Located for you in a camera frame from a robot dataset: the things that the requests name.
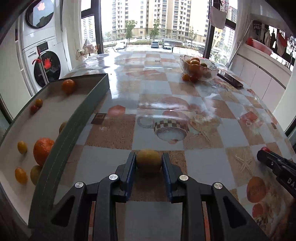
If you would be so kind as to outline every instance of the metal bolt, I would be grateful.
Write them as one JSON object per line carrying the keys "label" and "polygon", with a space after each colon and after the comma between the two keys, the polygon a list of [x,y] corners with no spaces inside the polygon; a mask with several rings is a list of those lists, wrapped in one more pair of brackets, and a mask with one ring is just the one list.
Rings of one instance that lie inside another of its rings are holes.
{"label": "metal bolt", "polygon": [[118,176],[116,174],[111,174],[109,176],[109,179],[112,180],[112,181],[116,180],[117,178],[118,178]]}
{"label": "metal bolt", "polygon": [[188,176],[186,176],[186,175],[181,175],[179,178],[182,181],[187,181],[188,180]]}
{"label": "metal bolt", "polygon": [[217,189],[221,189],[223,187],[223,185],[221,183],[215,183],[214,187]]}
{"label": "metal bolt", "polygon": [[81,188],[81,187],[83,187],[83,185],[84,185],[83,182],[76,182],[75,183],[76,188]]}

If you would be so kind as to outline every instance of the glossy tablecloth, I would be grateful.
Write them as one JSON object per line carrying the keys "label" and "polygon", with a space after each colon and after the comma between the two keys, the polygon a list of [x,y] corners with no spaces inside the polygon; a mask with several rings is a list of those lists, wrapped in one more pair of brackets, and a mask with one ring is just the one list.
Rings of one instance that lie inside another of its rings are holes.
{"label": "glossy tablecloth", "polygon": [[[179,58],[160,52],[102,54],[67,74],[108,73],[110,90],[77,140],[56,202],[77,181],[98,182],[131,151],[150,148],[168,152],[198,182],[221,182],[270,236],[291,196],[256,154],[267,146],[296,161],[290,142],[246,84],[237,90],[217,76],[185,83]],[[179,240],[181,210],[181,204],[167,202],[161,173],[150,179],[136,175],[130,201],[118,205],[119,239]]]}

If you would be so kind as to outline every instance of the fruit bowl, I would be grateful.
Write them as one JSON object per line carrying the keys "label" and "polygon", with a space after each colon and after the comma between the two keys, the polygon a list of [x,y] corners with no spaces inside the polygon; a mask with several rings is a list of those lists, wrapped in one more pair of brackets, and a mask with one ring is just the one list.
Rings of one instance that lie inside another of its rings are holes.
{"label": "fruit bowl", "polygon": [[201,64],[205,63],[207,65],[207,67],[203,67],[197,64],[189,64],[188,62],[191,58],[194,57],[188,55],[180,56],[180,65],[183,72],[190,76],[190,80],[192,82],[196,82],[198,80],[207,80],[218,74],[218,68],[209,59],[199,58]]}

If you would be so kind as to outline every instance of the washing machine door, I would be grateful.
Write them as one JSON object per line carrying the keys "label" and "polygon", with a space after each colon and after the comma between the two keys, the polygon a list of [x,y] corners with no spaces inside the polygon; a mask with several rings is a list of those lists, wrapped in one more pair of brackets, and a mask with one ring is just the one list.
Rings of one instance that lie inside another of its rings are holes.
{"label": "washing machine door", "polygon": [[47,25],[54,14],[54,0],[33,2],[26,11],[26,22],[32,28],[42,28]]}
{"label": "washing machine door", "polygon": [[[41,54],[42,64],[48,78],[48,81],[58,80],[61,75],[61,63],[59,57],[52,51],[46,51]],[[39,64],[35,62],[34,77],[40,87],[45,86]]]}

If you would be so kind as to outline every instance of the dryer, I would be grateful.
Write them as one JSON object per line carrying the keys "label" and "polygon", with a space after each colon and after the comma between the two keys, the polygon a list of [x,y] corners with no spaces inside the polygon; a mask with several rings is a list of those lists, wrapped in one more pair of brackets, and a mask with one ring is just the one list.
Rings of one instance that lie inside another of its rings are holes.
{"label": "dryer", "polygon": [[55,0],[36,0],[23,12],[21,16],[22,49],[56,36],[55,12]]}
{"label": "dryer", "polygon": [[23,56],[35,93],[45,86],[39,64],[37,62],[32,64],[34,59],[38,58],[37,48],[40,49],[42,64],[48,81],[60,79],[69,72],[63,44],[57,43],[56,37],[48,38],[27,47],[23,50]]}

